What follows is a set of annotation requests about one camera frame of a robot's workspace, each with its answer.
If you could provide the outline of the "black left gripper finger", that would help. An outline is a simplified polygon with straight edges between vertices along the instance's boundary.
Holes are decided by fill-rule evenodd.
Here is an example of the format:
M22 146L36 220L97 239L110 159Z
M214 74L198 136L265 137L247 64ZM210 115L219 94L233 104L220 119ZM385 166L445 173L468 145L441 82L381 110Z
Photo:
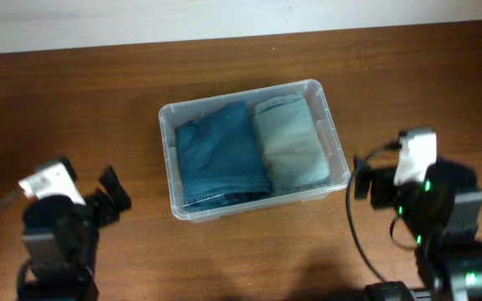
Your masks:
M91 207L91 221L96 227L106 227L119 221L120 212L111 198L103 191L96 190L85 198L85 202L88 207Z
M99 178L99 182L105 188L117 211L123 212L131 209L132 201L120 184L112 166L107 166L104 169Z

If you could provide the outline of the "light grey jeans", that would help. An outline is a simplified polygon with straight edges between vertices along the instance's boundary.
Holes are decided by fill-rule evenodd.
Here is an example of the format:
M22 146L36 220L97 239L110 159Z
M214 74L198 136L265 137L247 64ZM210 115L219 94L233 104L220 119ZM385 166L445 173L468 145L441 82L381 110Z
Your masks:
M253 123L275 195L331 184L331 168L301 92L254 107Z

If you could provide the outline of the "blue denim jeans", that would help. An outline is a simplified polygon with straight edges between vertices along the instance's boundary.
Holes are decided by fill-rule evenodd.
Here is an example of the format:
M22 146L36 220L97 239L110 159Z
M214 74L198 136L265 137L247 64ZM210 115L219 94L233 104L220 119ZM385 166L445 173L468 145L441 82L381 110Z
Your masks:
M175 129L175 141L185 211L251 202L272 192L245 103L188 121Z

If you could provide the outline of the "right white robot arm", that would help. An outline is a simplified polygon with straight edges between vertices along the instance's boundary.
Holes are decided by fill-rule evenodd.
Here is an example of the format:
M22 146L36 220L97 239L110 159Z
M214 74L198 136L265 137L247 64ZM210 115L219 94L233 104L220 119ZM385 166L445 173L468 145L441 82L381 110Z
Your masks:
M371 156L346 190L313 202L178 221L165 190L133 186L133 208L101 234L95 278L103 300L318 300L371 283L417 285L423 263L443 271L474 253L482 216L458 204L465 172L437 160L420 180L381 191ZM370 181L377 206L359 202Z

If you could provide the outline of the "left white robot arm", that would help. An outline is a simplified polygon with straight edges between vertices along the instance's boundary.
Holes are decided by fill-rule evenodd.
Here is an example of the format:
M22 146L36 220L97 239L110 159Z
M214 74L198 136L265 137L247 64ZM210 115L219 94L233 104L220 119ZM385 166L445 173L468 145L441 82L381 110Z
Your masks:
M102 227L118 222L132 202L115 170L107 166L103 186L82 196L71 166L55 162L18 182L37 200L23 214L22 241L29 255L17 279L19 300L95 301L95 260Z

